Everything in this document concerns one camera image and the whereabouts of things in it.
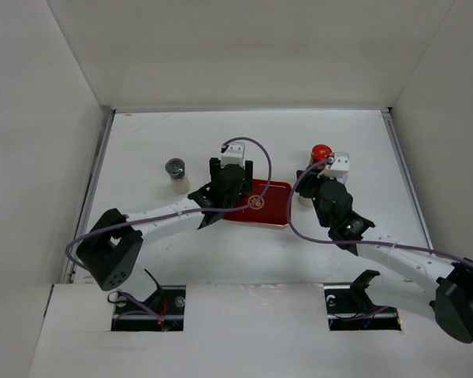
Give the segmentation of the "black cap white bottle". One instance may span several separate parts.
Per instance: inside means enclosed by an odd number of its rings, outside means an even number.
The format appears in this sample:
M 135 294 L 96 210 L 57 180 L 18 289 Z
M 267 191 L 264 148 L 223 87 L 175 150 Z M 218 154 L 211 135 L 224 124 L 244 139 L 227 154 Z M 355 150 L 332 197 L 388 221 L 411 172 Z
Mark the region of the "black cap white bottle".
M 310 198 L 304 197 L 302 195 L 298 196 L 298 200 L 302 206 L 311 208 L 313 206 L 313 202 Z

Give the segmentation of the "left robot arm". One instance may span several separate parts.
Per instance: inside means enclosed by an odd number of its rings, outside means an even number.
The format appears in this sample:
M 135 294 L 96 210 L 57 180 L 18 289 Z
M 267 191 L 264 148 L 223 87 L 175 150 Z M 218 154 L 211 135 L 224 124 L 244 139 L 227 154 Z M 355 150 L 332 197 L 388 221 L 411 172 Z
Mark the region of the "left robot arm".
M 150 314 L 161 305 L 159 285 L 137 260 L 143 248 L 181 232 L 211 226 L 224 217 L 252 188 L 253 162 L 223 164 L 210 159 L 210 182 L 169 206 L 145 213 L 125 215 L 107 210 L 92 231 L 101 231 L 83 240 L 76 256 L 103 291 L 118 290 L 134 297 L 142 313 Z

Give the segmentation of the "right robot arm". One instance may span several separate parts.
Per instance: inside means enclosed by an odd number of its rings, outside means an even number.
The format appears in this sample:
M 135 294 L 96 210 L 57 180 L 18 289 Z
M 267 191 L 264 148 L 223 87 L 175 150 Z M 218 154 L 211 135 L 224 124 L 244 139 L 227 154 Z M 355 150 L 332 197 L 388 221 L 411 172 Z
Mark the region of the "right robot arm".
M 325 244 L 373 261 L 407 280 L 392 285 L 379 272 L 362 273 L 349 294 L 355 309 L 402 308 L 431 319 L 459 342 L 473 343 L 472 260 L 395 240 L 355 212 L 345 185 L 325 171 L 297 171 L 293 190 L 311 200 L 319 225 L 327 230 Z

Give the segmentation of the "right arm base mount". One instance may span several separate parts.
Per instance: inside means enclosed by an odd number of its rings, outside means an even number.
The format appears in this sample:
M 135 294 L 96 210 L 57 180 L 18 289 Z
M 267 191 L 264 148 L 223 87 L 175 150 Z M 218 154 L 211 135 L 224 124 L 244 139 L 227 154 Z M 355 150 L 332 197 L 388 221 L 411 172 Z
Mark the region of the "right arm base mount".
M 328 327 L 332 332 L 400 331 L 397 309 L 376 306 L 366 289 L 380 273 L 366 270 L 354 281 L 328 283 L 323 287 Z

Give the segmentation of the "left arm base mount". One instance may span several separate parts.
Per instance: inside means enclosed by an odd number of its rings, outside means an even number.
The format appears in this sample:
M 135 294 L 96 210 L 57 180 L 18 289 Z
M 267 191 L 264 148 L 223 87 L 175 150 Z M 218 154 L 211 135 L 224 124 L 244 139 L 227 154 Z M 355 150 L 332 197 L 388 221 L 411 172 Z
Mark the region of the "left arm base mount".
M 147 270 L 147 282 L 155 291 L 144 302 L 129 293 L 114 291 L 107 302 L 114 306 L 112 332 L 182 332 L 186 305 L 186 286 L 163 286 Z

